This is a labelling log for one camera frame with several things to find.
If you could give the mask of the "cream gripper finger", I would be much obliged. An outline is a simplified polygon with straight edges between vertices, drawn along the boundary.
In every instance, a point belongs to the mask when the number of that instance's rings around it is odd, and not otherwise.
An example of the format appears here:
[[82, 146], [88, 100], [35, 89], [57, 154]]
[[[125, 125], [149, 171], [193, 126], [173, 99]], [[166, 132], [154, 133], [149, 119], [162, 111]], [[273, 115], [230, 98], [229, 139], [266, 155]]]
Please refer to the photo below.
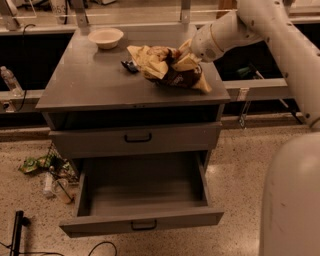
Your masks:
[[189, 71], [195, 69], [200, 62], [200, 58], [196, 57], [193, 53], [188, 53], [177, 62], [174, 62], [171, 67], [178, 72]]
[[186, 40], [180, 47], [179, 53], [181, 56], [185, 56], [191, 52], [191, 39]]

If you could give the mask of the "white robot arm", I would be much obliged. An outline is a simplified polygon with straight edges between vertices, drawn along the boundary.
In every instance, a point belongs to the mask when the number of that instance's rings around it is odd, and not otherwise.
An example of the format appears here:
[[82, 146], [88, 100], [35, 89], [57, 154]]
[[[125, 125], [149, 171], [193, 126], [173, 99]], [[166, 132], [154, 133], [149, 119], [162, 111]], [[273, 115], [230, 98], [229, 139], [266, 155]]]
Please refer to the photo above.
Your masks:
[[284, 144], [266, 174], [260, 256], [320, 256], [320, 50], [290, 21], [284, 0], [226, 0], [226, 14], [182, 45], [211, 62], [263, 40], [311, 131]]

